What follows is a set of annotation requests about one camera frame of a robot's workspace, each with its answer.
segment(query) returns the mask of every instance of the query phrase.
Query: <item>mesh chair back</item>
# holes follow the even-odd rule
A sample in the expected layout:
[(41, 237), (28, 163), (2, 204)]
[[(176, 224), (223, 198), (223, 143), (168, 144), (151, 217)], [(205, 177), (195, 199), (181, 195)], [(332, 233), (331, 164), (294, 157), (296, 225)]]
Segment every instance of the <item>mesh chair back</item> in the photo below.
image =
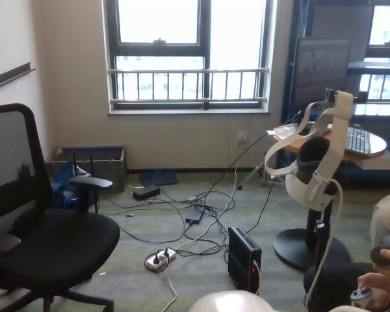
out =
[(10, 230), (18, 217), (27, 211), (29, 216), (41, 213), (50, 201), (51, 185), (32, 111), (22, 104), (1, 105), (0, 219), (13, 219)]

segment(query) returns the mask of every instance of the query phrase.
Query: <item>chair wheel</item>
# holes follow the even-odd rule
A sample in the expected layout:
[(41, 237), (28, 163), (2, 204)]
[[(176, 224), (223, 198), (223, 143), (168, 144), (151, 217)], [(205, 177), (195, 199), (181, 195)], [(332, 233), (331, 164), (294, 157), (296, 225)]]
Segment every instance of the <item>chair wheel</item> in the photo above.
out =
[(114, 307), (104, 307), (103, 312), (114, 312)]

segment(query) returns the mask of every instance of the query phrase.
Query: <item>black office chair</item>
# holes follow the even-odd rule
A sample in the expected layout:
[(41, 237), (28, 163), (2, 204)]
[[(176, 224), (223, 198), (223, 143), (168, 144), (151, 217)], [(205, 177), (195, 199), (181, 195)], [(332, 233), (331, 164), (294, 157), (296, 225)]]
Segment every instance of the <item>black office chair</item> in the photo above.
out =
[[(110, 185), (82, 178), (73, 184)], [(54, 296), (114, 311), (112, 300), (69, 288), (108, 259), (120, 237), (118, 224), (87, 211), (48, 209), (51, 194), (32, 111), (22, 104), (0, 106), (0, 289), (30, 290), (0, 312), (17, 311), (38, 298), (49, 312)]]

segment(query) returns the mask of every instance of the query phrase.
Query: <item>sneaker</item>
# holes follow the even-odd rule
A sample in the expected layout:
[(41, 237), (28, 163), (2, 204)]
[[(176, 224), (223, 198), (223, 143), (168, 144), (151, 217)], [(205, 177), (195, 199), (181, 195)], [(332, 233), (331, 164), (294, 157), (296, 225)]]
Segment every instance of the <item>sneaker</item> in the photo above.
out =
[[(73, 166), (72, 166), (72, 174), (75, 176), (75, 170), (73, 169)], [(78, 165), (77, 165), (77, 174), (78, 176), (80, 177), (90, 177), (91, 174), (89, 174), (87, 171), (85, 171), (84, 169), (80, 168)]]

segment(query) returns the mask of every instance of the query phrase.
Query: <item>computer monitor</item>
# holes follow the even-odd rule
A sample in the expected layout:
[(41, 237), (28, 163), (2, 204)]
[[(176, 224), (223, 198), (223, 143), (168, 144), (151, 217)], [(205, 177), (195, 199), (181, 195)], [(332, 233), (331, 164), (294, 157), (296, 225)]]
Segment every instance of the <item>computer monitor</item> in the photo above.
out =
[(298, 38), (294, 57), (291, 113), (323, 101), (327, 88), (344, 90), (350, 40)]

